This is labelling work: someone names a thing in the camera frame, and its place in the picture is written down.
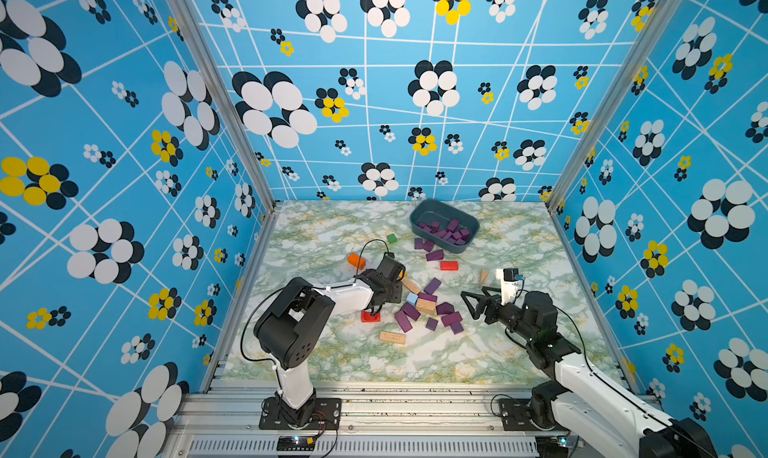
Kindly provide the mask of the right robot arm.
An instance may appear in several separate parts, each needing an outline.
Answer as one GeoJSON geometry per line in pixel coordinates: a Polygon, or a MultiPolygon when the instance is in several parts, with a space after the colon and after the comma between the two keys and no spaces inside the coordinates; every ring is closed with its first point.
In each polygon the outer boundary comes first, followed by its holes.
{"type": "Polygon", "coordinates": [[[589,360],[586,345],[558,329],[564,311],[543,292],[521,305],[503,303],[500,291],[483,287],[461,298],[475,320],[504,327],[548,381],[531,390],[528,419],[541,429],[562,428],[605,457],[715,457],[708,432],[692,419],[676,419],[621,387],[589,360]]]}

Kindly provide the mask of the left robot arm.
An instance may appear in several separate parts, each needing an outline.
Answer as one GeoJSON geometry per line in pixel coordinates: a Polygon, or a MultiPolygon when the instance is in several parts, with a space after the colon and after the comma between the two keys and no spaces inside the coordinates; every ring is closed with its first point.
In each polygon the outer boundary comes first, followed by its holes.
{"type": "Polygon", "coordinates": [[[303,428],[315,418],[326,418],[317,403],[309,377],[308,359],[331,317],[365,311],[381,312],[387,303],[399,303],[405,267],[380,264],[346,284],[313,285],[296,277],[279,291],[254,327],[262,350],[276,361],[279,389],[270,402],[278,419],[303,428]]]}

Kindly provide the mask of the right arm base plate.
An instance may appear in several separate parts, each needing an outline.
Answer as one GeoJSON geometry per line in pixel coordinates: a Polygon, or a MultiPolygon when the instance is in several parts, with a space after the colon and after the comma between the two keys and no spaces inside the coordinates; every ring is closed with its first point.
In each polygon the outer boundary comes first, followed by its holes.
{"type": "Polygon", "coordinates": [[[530,401],[501,397],[494,400],[493,410],[501,420],[503,429],[508,432],[566,432],[565,428],[554,423],[536,423],[533,419],[530,401]]]}

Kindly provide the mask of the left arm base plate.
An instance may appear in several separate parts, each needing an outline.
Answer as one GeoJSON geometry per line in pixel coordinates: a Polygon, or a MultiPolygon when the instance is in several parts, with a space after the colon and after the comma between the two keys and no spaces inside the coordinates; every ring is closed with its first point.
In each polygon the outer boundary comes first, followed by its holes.
{"type": "Polygon", "coordinates": [[[310,398],[299,409],[291,408],[281,397],[272,396],[262,402],[260,430],[337,430],[341,418],[342,400],[310,398]]]}

